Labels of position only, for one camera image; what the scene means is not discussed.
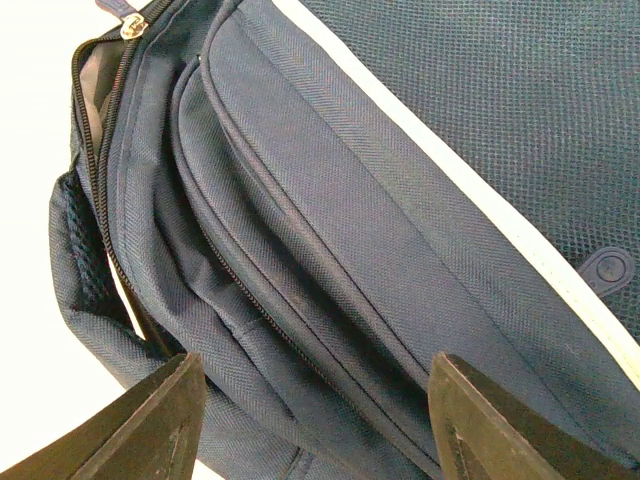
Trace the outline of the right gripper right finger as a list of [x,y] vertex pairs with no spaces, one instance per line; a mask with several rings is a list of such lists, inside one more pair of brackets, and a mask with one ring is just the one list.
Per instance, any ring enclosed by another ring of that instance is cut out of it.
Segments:
[[635,472],[549,423],[462,358],[438,353],[428,384],[445,479],[633,479]]

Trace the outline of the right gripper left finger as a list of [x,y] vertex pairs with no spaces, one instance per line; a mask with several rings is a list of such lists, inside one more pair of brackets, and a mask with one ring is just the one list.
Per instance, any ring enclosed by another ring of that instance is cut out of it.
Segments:
[[190,479],[203,425],[201,357],[179,354],[3,479]]

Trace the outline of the navy blue student backpack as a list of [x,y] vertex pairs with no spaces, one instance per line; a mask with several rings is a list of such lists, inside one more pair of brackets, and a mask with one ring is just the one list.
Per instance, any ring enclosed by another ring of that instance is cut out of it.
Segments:
[[457,355],[639,470],[635,1],[126,1],[72,60],[57,302],[198,353],[228,479],[438,479]]

